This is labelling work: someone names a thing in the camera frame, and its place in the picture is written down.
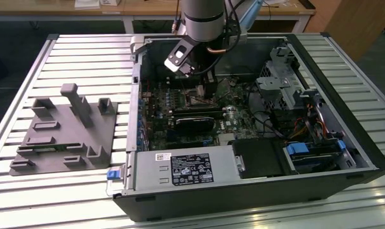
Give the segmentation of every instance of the blue tab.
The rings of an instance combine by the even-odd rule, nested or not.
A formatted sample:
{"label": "blue tab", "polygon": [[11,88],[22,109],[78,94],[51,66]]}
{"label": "blue tab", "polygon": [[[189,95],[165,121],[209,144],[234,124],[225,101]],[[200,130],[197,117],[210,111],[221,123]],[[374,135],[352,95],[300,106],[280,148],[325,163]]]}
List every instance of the blue tab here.
{"label": "blue tab", "polygon": [[339,140],[337,144],[339,144],[339,146],[340,146],[341,151],[344,151],[344,150],[347,149],[347,146],[345,146],[344,141],[343,141],[343,140]]}
{"label": "blue tab", "polygon": [[112,170],[107,173],[109,180],[121,180],[121,170]]}
{"label": "blue tab", "polygon": [[307,146],[307,143],[303,143],[303,142],[292,143],[287,147],[287,150],[289,152],[289,155],[309,153],[309,148]]}

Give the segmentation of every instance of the table leg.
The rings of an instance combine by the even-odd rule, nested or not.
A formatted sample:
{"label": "table leg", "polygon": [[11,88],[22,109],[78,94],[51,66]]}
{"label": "table leg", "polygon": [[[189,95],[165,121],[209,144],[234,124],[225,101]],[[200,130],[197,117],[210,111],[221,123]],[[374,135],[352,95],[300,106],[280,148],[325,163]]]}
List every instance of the table leg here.
{"label": "table leg", "polygon": [[134,16],[124,16],[124,25],[125,25],[126,33],[136,33]]}
{"label": "table leg", "polygon": [[293,31],[292,31],[293,33],[303,33],[305,31],[309,19],[311,19],[311,15],[300,16],[300,19],[296,22],[296,25],[293,27]]}
{"label": "table leg", "polygon": [[38,30],[41,28],[39,21],[30,21],[30,25],[31,25],[34,30]]}

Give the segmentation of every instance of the warning label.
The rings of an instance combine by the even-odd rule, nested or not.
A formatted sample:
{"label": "warning label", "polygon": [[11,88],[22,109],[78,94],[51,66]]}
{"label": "warning label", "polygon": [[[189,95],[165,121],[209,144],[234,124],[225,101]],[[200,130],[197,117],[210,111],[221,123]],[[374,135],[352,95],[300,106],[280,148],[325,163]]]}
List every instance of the warning label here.
{"label": "warning label", "polygon": [[172,172],[176,186],[214,182],[210,155],[173,156]]}

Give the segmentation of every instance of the wooden table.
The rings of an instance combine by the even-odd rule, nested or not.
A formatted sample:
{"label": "wooden table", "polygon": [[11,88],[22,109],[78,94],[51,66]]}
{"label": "wooden table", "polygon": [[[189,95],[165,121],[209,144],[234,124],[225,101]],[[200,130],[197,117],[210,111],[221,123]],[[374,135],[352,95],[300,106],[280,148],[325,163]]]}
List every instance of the wooden table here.
{"label": "wooden table", "polygon": [[0,0],[0,21],[124,21],[125,0],[118,6],[75,10],[75,0]]}
{"label": "wooden table", "polygon": [[[315,10],[299,0],[279,8],[264,7],[257,20],[296,21],[293,32],[303,32]],[[0,0],[0,21],[124,21],[128,33],[136,33],[137,20],[174,20],[177,0],[122,0],[120,6],[75,10],[75,0]]]}
{"label": "wooden table", "polygon": [[[138,20],[174,20],[178,0],[126,0],[125,27],[128,33],[136,33],[133,21]],[[257,20],[296,21],[295,33],[304,31],[311,16],[316,10],[309,10],[299,0],[289,0],[287,4],[276,4],[279,8],[263,7]]]}

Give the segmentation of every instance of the aluminum extrusion table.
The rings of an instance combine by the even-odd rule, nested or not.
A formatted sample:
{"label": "aluminum extrusion table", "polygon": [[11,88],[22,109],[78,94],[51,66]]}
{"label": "aluminum extrusion table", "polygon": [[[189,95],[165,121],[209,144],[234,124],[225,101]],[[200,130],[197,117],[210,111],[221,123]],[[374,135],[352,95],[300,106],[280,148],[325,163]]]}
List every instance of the aluminum extrusion table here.
{"label": "aluminum extrusion table", "polygon": [[[363,127],[385,154],[385,96],[332,38],[297,35]],[[89,102],[120,103],[112,165],[125,163],[133,62],[132,34],[50,36],[0,123],[0,228],[365,228],[385,226],[385,176],[331,198],[220,214],[136,223],[107,196],[107,169],[13,177],[37,97],[55,104],[63,83]],[[308,83],[313,83],[301,71]]]}

